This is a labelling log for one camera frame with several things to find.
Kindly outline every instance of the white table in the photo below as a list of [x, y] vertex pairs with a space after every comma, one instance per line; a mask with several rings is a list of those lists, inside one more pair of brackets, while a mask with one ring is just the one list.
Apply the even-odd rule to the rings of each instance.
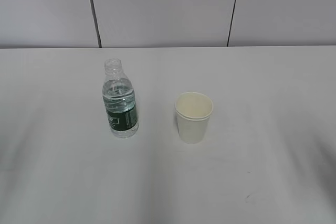
[[[136, 135], [113, 137], [122, 60]], [[336, 47], [1, 49], [0, 223], [336, 223]], [[174, 101], [211, 97], [205, 140]]]

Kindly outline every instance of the water bottle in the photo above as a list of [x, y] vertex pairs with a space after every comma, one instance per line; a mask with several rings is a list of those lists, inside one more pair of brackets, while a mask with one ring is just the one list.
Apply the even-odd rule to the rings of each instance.
[[117, 137], [130, 137], [139, 127], [132, 83], [119, 59], [105, 62], [105, 74], [103, 100], [111, 131]]

